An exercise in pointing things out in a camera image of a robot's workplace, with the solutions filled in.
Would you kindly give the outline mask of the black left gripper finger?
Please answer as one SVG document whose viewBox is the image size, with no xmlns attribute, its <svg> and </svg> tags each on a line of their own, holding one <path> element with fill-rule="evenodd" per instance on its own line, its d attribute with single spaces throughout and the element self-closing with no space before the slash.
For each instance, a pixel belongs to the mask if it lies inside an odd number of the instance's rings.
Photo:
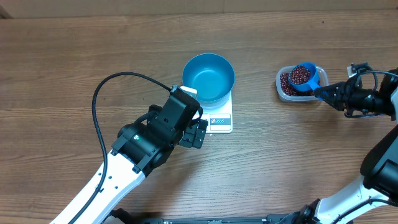
<svg viewBox="0 0 398 224">
<path fill-rule="evenodd" d="M 195 125 L 195 136 L 193 138 L 193 144 L 192 144 L 194 148 L 200 149 L 202 147 L 207 126 L 208 126 L 208 121 L 205 119 L 201 119 Z"/>
<path fill-rule="evenodd" d="M 197 138 L 198 125 L 189 126 L 184 132 L 179 145 L 187 148 L 199 148 Z"/>
</svg>

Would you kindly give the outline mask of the blue plastic measuring scoop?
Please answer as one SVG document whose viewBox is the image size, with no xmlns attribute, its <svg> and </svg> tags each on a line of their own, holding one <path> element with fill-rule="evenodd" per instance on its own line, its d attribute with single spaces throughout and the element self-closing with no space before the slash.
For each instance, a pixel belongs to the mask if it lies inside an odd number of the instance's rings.
<svg viewBox="0 0 398 224">
<path fill-rule="evenodd" d="M 304 62 L 293 66 L 287 76 L 288 84 L 299 96 L 291 96 L 293 102 L 307 102 L 316 100 L 314 92 L 320 88 L 320 75 L 317 66 L 311 62 Z"/>
</svg>

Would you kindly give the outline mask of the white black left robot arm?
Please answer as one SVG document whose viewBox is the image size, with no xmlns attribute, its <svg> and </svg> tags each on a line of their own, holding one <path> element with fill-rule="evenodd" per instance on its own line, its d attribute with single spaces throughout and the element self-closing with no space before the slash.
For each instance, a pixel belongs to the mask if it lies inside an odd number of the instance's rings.
<svg viewBox="0 0 398 224">
<path fill-rule="evenodd" d="M 110 211 L 169 158 L 173 146 L 160 148 L 144 136 L 147 113 L 118 134 L 112 150 L 94 176 L 53 223 L 102 223 Z"/>
</svg>

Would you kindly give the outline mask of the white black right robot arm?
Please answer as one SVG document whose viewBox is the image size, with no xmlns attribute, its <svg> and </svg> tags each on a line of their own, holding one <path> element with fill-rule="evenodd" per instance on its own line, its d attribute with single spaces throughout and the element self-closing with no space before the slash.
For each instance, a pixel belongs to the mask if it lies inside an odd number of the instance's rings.
<svg viewBox="0 0 398 224">
<path fill-rule="evenodd" d="M 387 115 L 397 121 L 397 70 L 372 69 L 368 64 L 348 67 L 349 79 L 317 88 L 316 97 L 347 118 Z M 384 77 L 372 89 L 362 88 L 365 74 Z M 336 194 L 318 199 L 284 218 L 286 223 L 352 223 L 381 206 L 397 206 L 397 128 L 393 128 L 364 158 L 360 175 Z"/>
</svg>

